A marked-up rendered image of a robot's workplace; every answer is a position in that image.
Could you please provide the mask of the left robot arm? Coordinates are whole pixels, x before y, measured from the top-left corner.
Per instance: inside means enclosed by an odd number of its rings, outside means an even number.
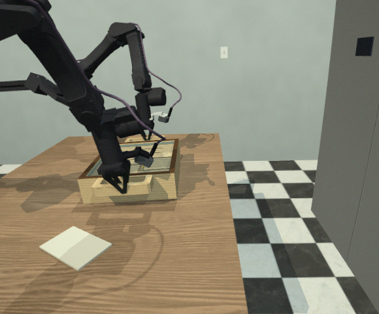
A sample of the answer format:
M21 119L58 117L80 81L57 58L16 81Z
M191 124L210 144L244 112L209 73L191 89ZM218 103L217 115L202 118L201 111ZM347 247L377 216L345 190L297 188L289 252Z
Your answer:
M135 96L136 106L163 106L167 98L162 87L151 88L151 76L146 68L142 41L137 26L129 23L114 22L102 42L83 60L79 62L88 79L98 66L119 47L128 44L132 63L132 81L134 90L140 92Z

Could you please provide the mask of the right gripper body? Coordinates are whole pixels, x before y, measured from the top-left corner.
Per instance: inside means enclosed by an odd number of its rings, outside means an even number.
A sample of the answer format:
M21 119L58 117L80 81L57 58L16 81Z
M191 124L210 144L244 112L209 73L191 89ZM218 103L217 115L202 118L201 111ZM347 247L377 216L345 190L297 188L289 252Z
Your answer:
M118 138L105 145L96 145L102 163L97 169L99 175L106 176L112 174L125 173L129 164L129 158L143 156L147 159L150 158L149 152L142 150L141 147L136 147L132 151L122 152Z

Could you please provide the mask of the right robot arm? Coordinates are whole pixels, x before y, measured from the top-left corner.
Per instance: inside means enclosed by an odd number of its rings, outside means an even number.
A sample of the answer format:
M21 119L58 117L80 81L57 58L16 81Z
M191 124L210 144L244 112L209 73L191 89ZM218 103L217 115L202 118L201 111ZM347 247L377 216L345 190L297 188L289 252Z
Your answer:
M101 93L90 87L49 19L39 12L24 0L0 0L0 41L19 36L48 71L69 110L91 132L96 145L143 133L143 126L128 107L105 110Z

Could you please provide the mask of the wooden maze board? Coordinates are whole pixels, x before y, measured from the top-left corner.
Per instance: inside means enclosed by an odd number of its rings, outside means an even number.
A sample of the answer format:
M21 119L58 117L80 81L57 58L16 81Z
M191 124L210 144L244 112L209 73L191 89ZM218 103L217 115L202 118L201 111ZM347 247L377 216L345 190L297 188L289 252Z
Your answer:
M149 141L142 137L128 138L120 146L122 152L141 147L150 154L154 143L160 139L158 136L151 136ZM161 141L152 157L154 161L149 168L135 163L134 158L128 159L131 162L129 183L127 193L121 194L102 175L98 175L97 169L102 163L98 155L77 178L83 204L176 199L180 170L179 139Z

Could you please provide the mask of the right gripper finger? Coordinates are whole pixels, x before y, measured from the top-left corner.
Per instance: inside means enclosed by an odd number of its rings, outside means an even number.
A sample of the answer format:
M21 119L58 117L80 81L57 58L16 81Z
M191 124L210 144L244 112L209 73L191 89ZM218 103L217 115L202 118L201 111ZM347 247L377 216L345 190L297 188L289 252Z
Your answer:
M113 177L123 177L123 188L121 188L112 178ZM127 193L127 176L128 176L128 169L125 173L121 174L112 174L112 175L106 175L102 176L104 180L106 180L108 183L110 183L112 186L114 186L121 194Z
M131 167L131 162L130 162L130 164L129 164L129 166L128 166L128 176L127 176L127 183L129 183L129 173L130 173L130 167ZM117 183L117 184L118 184L118 183L122 183L122 182L119 180L119 178L118 178L118 177L114 177L113 179L116 181L116 183Z

